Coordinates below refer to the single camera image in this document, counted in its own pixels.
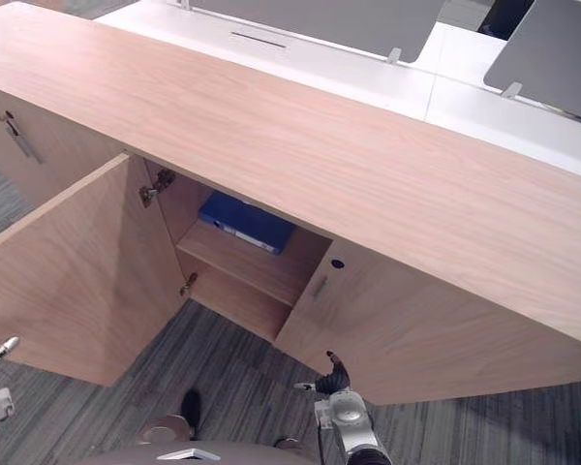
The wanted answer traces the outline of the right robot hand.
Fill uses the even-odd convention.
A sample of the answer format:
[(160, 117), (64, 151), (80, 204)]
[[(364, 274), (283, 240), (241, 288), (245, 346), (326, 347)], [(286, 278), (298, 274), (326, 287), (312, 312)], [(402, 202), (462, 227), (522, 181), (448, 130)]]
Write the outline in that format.
[(328, 375), (317, 378), (313, 383), (296, 383), (293, 387), (324, 395), (331, 395), (349, 389), (351, 387), (351, 378), (343, 361), (332, 351), (327, 351), (326, 355), (332, 363), (332, 371)]

